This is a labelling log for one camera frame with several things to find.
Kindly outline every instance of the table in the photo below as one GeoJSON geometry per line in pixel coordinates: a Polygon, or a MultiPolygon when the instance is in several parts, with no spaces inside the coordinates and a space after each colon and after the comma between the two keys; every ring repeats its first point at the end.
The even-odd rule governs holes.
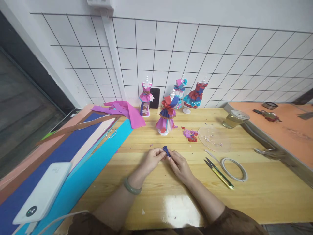
{"type": "MultiPolygon", "coordinates": [[[[193,174],[228,207],[241,210],[260,224],[313,221],[313,190],[280,161],[255,153],[254,148],[264,147],[241,126],[234,129],[223,127],[221,121],[227,115],[225,110],[196,109],[187,115],[179,109],[174,120],[178,128],[167,136],[161,136],[155,128],[159,112],[160,109],[151,110],[150,117],[145,119],[146,126],[133,130],[72,212],[95,210],[137,167],[149,149],[167,145],[187,159],[193,174]],[[214,155],[219,160],[229,157],[238,161],[248,173],[249,179],[245,183],[229,178],[235,190],[229,190],[206,165],[203,158],[208,157],[222,170],[204,151],[207,148],[202,142],[188,142],[182,134],[181,126],[197,130],[207,125],[223,128],[231,141],[230,152],[213,152],[214,155]]],[[[115,127],[124,120],[125,117],[120,118],[115,127]]],[[[226,162],[225,166],[234,176],[241,176],[234,163],[226,162]]],[[[70,224],[71,218],[67,218],[56,233],[65,234],[70,224]]],[[[206,221],[197,202],[175,177],[170,166],[160,162],[147,177],[142,193],[131,207],[125,228],[181,228],[186,224],[201,227],[206,221]]]]}

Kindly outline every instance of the glass cup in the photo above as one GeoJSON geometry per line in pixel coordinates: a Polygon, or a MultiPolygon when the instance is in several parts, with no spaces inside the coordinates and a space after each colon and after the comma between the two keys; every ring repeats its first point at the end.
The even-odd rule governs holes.
{"type": "Polygon", "coordinates": [[[223,121],[223,126],[233,129],[239,124],[250,119],[250,116],[240,110],[233,109],[223,121]]]}

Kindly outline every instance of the beads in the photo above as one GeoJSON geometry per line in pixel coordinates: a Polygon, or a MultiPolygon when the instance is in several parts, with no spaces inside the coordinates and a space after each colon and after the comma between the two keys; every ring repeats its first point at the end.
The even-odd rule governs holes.
{"type": "Polygon", "coordinates": [[[108,131],[104,134],[104,136],[107,138],[107,139],[111,139],[113,138],[115,135],[116,135],[116,132],[117,130],[115,128],[110,128],[108,129],[108,131]]]}
{"type": "Polygon", "coordinates": [[[215,146],[218,146],[218,147],[222,147],[223,146],[223,143],[214,143],[214,139],[213,139],[213,137],[214,137],[214,135],[210,135],[210,134],[208,134],[207,136],[202,136],[207,142],[209,142],[209,143],[211,143],[211,144],[213,144],[213,145],[215,145],[215,146]]]}

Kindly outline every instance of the wrist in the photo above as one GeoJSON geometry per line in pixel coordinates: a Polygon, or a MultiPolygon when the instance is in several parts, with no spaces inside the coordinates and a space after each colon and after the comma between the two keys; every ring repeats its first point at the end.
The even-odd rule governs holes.
{"type": "Polygon", "coordinates": [[[148,174],[143,169],[138,168],[128,176],[128,183],[133,188],[140,189],[147,175],[148,174]]]}

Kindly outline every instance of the white power bank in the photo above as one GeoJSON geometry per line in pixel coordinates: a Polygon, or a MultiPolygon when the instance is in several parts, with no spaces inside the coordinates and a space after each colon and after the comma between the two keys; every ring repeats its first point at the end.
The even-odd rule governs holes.
{"type": "Polygon", "coordinates": [[[14,218],[13,224],[43,219],[50,211],[71,166],[70,162],[52,163],[14,218]]]}

